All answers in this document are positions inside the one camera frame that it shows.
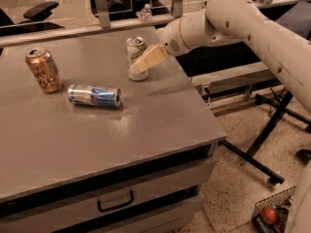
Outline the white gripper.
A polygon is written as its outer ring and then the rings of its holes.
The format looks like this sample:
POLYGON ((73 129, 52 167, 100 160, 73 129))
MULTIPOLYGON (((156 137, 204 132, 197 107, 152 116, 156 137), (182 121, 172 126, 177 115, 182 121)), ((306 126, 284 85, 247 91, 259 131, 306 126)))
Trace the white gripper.
POLYGON ((191 22, 181 17, 159 28, 156 34, 161 45, 151 45, 132 64, 132 69, 145 72, 164 62, 169 55, 180 56, 190 52, 187 45, 187 34, 190 32, 191 22))

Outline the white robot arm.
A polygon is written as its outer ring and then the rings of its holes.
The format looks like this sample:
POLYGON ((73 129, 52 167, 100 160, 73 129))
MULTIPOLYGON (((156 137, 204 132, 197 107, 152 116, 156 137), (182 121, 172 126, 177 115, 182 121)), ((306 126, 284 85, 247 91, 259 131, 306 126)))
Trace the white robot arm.
POLYGON ((241 41, 311 111, 310 42, 266 17, 252 0, 208 0, 204 9, 169 22, 157 35, 160 43, 135 61, 137 69, 152 68, 166 55, 241 41))

